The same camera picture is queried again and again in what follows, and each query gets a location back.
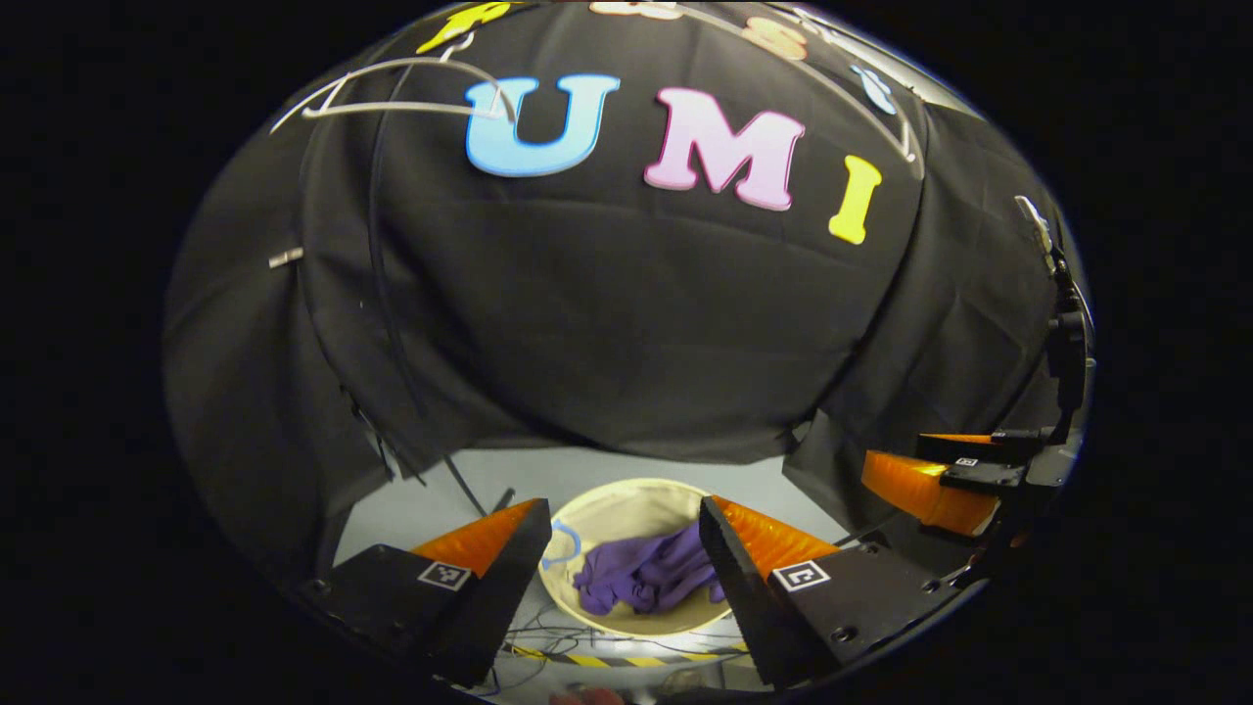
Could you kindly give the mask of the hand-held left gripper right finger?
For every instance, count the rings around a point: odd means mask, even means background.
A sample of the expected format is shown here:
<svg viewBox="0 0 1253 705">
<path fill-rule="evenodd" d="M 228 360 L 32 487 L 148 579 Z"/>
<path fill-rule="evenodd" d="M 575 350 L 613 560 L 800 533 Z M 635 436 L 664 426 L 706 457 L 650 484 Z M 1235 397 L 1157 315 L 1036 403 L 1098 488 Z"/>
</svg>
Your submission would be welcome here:
<svg viewBox="0 0 1253 705">
<path fill-rule="evenodd" d="M 955 579 L 933 576 L 875 541 L 761 570 L 732 508 L 738 503 L 714 495 L 700 500 L 700 541 L 771 687 L 846 677 L 965 604 Z"/>
</svg>

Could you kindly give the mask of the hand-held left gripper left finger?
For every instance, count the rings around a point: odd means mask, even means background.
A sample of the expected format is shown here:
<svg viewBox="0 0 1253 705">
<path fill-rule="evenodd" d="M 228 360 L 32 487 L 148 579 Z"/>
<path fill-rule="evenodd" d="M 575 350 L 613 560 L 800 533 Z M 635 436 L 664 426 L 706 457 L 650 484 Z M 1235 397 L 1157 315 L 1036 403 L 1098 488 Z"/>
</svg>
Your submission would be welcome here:
<svg viewBox="0 0 1253 705">
<path fill-rule="evenodd" d="M 299 585 L 328 629 L 405 674 L 487 677 L 553 536 L 548 498 L 476 518 L 416 548 L 385 543 Z"/>
</svg>

